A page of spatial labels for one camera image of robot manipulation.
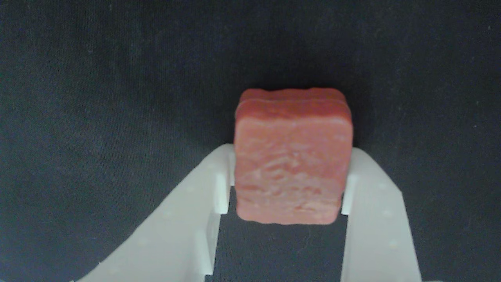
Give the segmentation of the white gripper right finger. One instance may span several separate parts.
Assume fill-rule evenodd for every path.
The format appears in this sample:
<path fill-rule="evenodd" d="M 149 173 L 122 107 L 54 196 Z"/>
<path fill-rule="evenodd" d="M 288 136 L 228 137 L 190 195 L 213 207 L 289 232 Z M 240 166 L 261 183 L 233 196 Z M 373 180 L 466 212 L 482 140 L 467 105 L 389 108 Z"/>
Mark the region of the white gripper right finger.
<path fill-rule="evenodd" d="M 420 282 L 403 196 L 374 159 L 353 148 L 341 213 L 347 216 L 342 282 Z"/>

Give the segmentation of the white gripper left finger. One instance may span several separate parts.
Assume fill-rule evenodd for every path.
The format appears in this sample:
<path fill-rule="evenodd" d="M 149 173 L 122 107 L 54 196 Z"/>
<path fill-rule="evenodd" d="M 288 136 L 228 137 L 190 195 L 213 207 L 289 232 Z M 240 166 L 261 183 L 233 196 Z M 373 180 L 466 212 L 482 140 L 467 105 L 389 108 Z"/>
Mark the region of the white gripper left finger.
<path fill-rule="evenodd" d="M 82 282 L 203 282 L 234 185 L 233 145 L 206 156 Z"/>

